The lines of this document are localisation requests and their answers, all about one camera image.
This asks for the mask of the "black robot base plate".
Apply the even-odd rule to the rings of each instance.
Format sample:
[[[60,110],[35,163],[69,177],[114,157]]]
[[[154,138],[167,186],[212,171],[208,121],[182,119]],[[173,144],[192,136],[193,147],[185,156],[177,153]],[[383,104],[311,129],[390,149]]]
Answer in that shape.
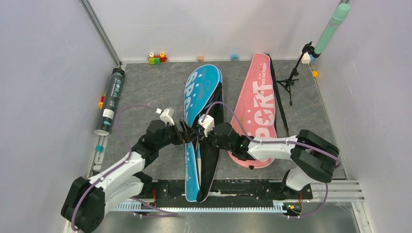
[[[309,184],[297,194],[285,195],[278,180],[214,180],[207,199],[197,203],[186,200],[184,180],[157,180],[137,198],[154,200],[157,207],[270,207],[274,200],[311,200],[313,194]]]

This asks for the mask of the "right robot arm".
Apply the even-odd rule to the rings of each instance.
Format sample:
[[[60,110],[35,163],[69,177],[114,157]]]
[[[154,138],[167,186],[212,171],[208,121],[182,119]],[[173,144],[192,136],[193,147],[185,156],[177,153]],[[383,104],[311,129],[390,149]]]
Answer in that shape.
[[[240,135],[229,123],[214,125],[200,120],[198,125],[203,140],[240,161],[293,161],[296,168],[286,174],[280,186],[287,198],[295,197],[309,183],[331,182],[334,170],[341,165],[337,147],[309,130],[285,138],[259,138]]]

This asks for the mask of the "black shuttlecock tube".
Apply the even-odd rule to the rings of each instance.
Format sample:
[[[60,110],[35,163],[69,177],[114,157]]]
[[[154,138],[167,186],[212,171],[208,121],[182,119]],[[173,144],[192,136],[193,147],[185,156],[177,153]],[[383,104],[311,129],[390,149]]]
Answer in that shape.
[[[124,81],[125,71],[121,68],[114,68],[106,88],[97,125],[94,130],[95,134],[108,136],[111,133]]]

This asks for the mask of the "pink racket cover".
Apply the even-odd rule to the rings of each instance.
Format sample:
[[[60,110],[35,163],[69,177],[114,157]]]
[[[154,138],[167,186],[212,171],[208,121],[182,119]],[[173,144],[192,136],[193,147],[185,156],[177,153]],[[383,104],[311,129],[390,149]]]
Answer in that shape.
[[[250,137],[277,138],[273,84],[269,55],[255,53],[234,110],[240,122],[235,117],[230,122],[237,133],[243,135],[243,127]]]

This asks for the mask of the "blue racket cover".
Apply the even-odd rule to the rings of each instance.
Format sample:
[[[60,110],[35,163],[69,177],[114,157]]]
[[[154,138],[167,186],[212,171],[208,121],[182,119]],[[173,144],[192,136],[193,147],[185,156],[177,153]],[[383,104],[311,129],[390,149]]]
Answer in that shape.
[[[184,90],[184,121],[198,130],[198,138],[185,143],[185,196],[189,202],[208,197],[219,161],[220,149],[201,142],[204,136],[198,119],[203,114],[223,122],[223,76],[215,65],[203,65],[189,76]]]

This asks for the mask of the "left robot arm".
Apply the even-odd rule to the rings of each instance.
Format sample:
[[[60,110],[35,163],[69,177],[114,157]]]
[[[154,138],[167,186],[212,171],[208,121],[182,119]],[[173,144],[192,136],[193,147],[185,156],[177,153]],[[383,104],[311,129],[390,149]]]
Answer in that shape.
[[[71,229],[90,233],[108,211],[126,199],[150,196],[153,185],[142,171],[158,158],[162,148],[190,143],[200,135],[184,120],[179,123],[180,130],[162,120],[151,121],[146,133],[121,160],[95,176],[75,179],[61,209],[61,216],[70,222]]]

